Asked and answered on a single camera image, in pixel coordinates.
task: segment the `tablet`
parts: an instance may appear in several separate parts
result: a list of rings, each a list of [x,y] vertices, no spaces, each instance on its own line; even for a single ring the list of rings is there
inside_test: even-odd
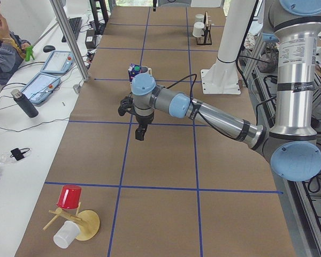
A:
[[[41,72],[48,74],[65,74],[73,64],[74,56],[69,51],[52,51],[45,61]]]
[[[41,104],[59,86],[59,83],[60,77],[40,72],[26,84],[21,92],[31,103]]]

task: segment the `sticker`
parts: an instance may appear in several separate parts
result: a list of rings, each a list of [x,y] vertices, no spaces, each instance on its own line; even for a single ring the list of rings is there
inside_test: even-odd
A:
[[[293,91],[293,93],[297,93],[308,90],[315,90],[315,85],[312,82],[279,83],[277,85],[277,91]]]
[[[307,37],[286,41],[279,46],[278,66],[307,64],[315,65],[316,38]]]

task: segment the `white table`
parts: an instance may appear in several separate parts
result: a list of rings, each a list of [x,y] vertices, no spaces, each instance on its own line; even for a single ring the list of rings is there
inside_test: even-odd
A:
[[[70,17],[82,16],[83,25],[88,20],[87,5],[85,4],[84,7],[83,14],[70,15]],[[53,20],[45,31],[55,22],[56,20]],[[28,63],[45,61],[50,53],[44,53],[42,49],[47,44],[55,46],[56,50],[69,50],[66,43],[61,43],[62,36],[57,25],[34,47],[36,60],[31,59]],[[80,33],[77,40],[82,55],[87,52],[85,37],[85,33]],[[42,64],[24,67],[14,74],[9,83],[27,83],[40,71],[41,67]],[[53,92],[46,102],[37,107],[39,114],[35,118],[29,118],[18,105],[0,110],[0,127],[22,130],[41,122],[69,117],[78,98],[73,85],[80,82],[82,84],[81,79],[79,70],[74,69],[71,77],[60,85],[59,90]],[[9,88],[15,86],[21,85],[7,86],[7,89],[0,93],[0,97],[11,96]],[[3,97],[0,100],[0,108],[12,104],[15,104],[13,99]],[[28,147],[32,150],[28,157],[19,162],[0,164],[0,257],[15,255],[66,126],[67,120],[40,125],[19,133],[0,129],[0,156],[14,148]]]

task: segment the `keyboard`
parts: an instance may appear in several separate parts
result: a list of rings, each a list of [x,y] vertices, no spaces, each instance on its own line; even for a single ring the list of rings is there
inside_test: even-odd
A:
[[[80,34],[80,28],[82,25],[82,18],[81,17],[75,17],[68,19],[71,30],[74,33],[75,39],[77,40],[79,38]],[[66,42],[65,36],[63,35],[62,42]]]

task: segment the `red cup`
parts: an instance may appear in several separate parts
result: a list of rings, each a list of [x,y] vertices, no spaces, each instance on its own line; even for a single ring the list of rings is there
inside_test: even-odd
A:
[[[57,206],[62,209],[76,209],[79,206],[81,187],[64,185],[60,193]]]

